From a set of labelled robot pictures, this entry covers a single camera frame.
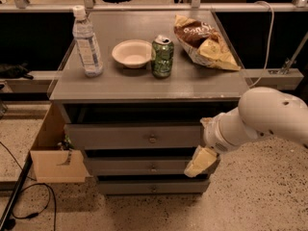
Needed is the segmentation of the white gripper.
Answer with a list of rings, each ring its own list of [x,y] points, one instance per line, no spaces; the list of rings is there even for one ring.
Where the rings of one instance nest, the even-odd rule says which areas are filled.
[[[223,116],[224,113],[220,113],[215,117],[200,119],[203,126],[203,141],[207,147],[199,145],[194,151],[192,159],[184,170],[184,174],[188,177],[195,177],[210,167],[217,160],[218,153],[228,153],[239,148],[238,145],[227,141],[220,131],[219,122]]]

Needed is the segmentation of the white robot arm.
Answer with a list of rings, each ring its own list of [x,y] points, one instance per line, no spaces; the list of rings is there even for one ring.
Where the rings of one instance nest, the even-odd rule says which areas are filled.
[[[279,90],[248,90],[238,107],[228,113],[200,119],[203,143],[193,153],[184,173],[195,177],[209,168],[219,153],[272,136],[308,146],[308,107],[300,98]]]

